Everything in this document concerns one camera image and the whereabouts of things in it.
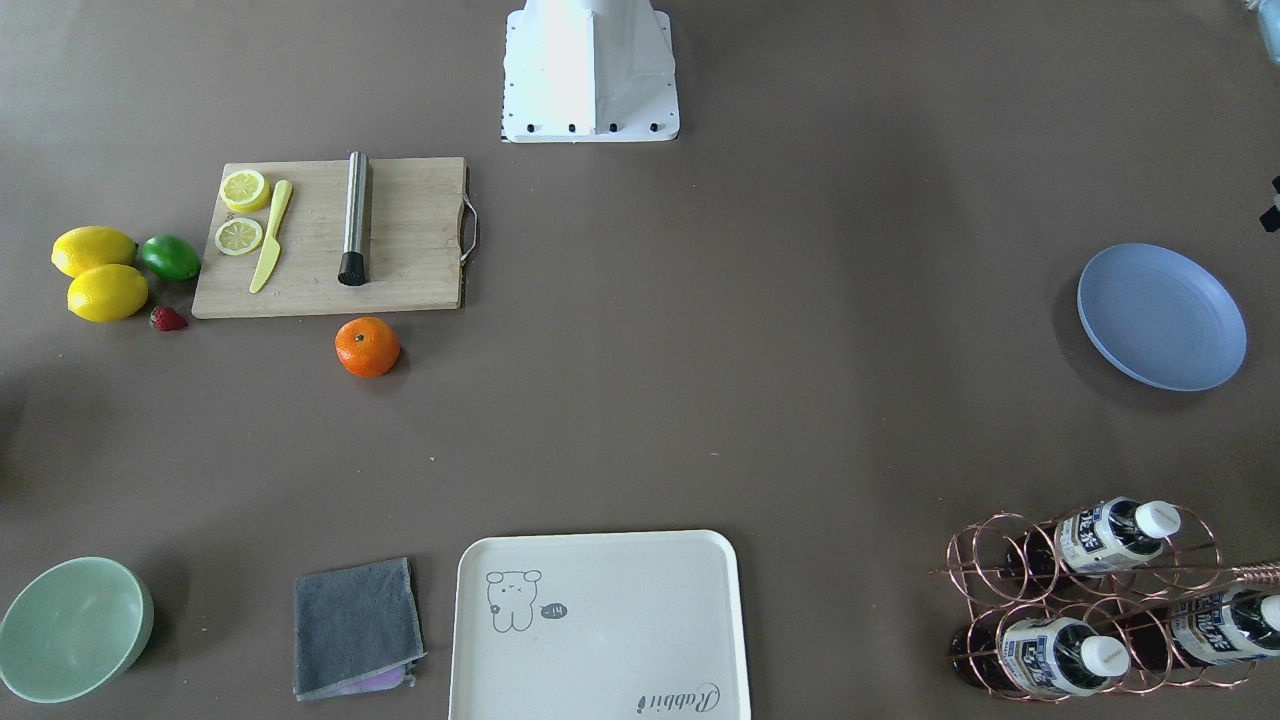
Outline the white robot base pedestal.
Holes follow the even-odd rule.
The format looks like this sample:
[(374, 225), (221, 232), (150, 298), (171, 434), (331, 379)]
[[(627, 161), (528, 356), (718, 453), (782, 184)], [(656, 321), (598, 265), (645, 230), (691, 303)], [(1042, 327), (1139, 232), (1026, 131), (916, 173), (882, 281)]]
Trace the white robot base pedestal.
[(503, 69), (506, 142), (680, 135), (671, 18), (649, 1), (527, 1), (506, 18)]

